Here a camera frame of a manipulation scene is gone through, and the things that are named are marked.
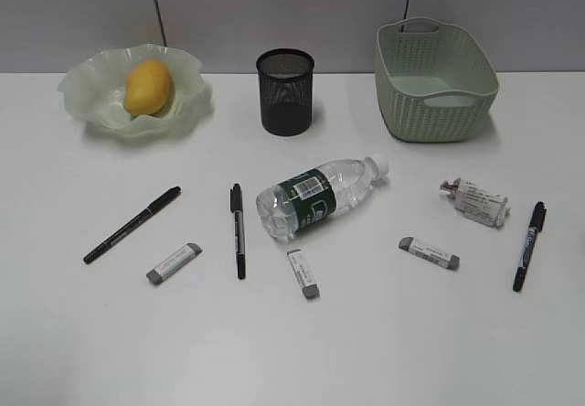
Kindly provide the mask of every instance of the green bottle label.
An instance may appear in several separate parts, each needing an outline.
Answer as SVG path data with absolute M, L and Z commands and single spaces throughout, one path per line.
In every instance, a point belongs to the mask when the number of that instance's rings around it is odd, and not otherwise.
M 335 211 L 335 193 L 327 177 L 316 168 L 279 185 L 294 206 L 299 230 Z

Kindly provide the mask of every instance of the bottle cap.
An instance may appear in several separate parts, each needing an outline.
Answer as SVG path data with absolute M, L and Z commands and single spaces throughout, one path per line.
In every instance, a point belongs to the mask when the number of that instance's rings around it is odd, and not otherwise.
M 388 174 L 388 159 L 384 155 L 376 153 L 368 156 L 366 160 L 374 164 L 376 167 L 377 172 L 374 176 L 374 180 L 379 180 Z

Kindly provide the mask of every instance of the marker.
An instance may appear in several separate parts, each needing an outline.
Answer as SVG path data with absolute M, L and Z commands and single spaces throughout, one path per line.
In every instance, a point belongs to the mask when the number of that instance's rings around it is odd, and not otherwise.
M 545 208 L 545 204 L 538 202 L 532 212 L 532 219 L 530 219 L 530 224 L 528 225 L 528 234 L 526 235 L 526 243 L 524 244 L 524 252 L 522 252 L 522 257 L 520 257 L 520 263 L 516 270 L 516 277 L 512 286 L 515 292 L 522 290 L 524 279 L 527 276 L 528 265 L 530 264 L 532 252 L 534 251 L 534 245 L 537 242 L 538 233 L 542 231 L 542 227 L 545 224 L 546 215 L 547 209 Z
M 119 230 L 116 230 L 106 241 L 100 244 L 93 251 L 83 257 L 83 262 L 91 264 L 98 258 L 100 258 L 105 252 L 109 251 L 115 244 L 120 240 L 124 239 L 133 230 L 145 223 L 154 214 L 164 208 L 166 205 L 171 203 L 181 194 L 180 187 L 174 187 L 166 191 L 161 197 L 151 203 L 146 209 L 122 226 Z
M 238 266 L 238 278 L 246 278 L 246 248 L 244 243 L 244 212 L 242 209 L 241 188 L 234 184 L 229 191 L 229 209 L 234 214 L 234 234 L 236 238 L 236 264 Z

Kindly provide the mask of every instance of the plastic bottle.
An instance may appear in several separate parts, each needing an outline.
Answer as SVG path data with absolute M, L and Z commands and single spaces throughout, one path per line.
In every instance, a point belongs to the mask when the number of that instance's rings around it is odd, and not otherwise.
M 383 155 L 329 162 L 265 189 L 256 198 L 256 207 L 272 237 L 288 238 L 333 212 L 353 208 L 372 189 L 372 181 L 387 174 L 388 159 Z

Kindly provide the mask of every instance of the plastic basket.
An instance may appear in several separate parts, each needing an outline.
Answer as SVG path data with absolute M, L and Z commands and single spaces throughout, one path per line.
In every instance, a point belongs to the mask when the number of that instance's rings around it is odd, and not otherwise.
M 469 137 L 499 88 L 492 65 L 465 29 L 427 17 L 381 27 L 375 62 L 382 116 L 403 141 Z

